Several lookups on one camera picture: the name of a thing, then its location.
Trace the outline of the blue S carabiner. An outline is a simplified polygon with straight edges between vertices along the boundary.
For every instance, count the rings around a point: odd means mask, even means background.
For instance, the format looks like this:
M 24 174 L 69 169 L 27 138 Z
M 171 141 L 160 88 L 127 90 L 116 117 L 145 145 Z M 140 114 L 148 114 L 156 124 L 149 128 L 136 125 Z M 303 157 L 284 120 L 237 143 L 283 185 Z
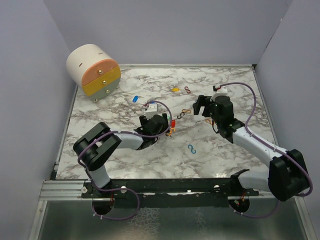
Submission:
M 197 150 L 194 148 L 194 146 L 192 144 L 189 144 L 187 147 L 188 147 L 188 149 L 190 150 L 190 152 L 192 154 L 196 154 L 197 153 Z

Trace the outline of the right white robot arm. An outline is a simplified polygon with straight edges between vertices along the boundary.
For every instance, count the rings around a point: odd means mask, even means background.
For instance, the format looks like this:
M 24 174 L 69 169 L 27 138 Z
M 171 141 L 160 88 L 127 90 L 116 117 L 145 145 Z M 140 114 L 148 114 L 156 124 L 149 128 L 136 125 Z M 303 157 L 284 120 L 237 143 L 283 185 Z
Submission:
M 243 122 L 234 117 L 234 107 L 228 96 L 220 95 L 215 99 L 199 95 L 192 105 L 194 115 L 204 108 L 202 116 L 210 117 L 212 129 L 230 143 L 240 146 L 258 158 L 268 168 L 266 172 L 243 169 L 231 177 L 229 189 L 240 196 L 247 189 L 272 193 L 278 200 L 285 202 L 305 190 L 311 190 L 307 168 L 301 152 L 286 150 L 255 136 Z

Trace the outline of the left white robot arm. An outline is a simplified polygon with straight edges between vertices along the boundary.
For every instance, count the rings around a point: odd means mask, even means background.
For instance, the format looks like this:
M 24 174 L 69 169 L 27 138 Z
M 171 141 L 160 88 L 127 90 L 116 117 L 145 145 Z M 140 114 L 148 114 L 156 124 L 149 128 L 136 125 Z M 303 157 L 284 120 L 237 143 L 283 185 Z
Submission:
M 155 114 L 150 119 L 142 115 L 139 120 L 141 126 L 133 131 L 111 130 L 106 123 L 100 122 L 73 144 L 79 163 L 93 180 L 93 191 L 97 196 L 103 198 L 110 193 L 111 179 L 105 163 L 115 150 L 143 150 L 169 131 L 166 113 Z

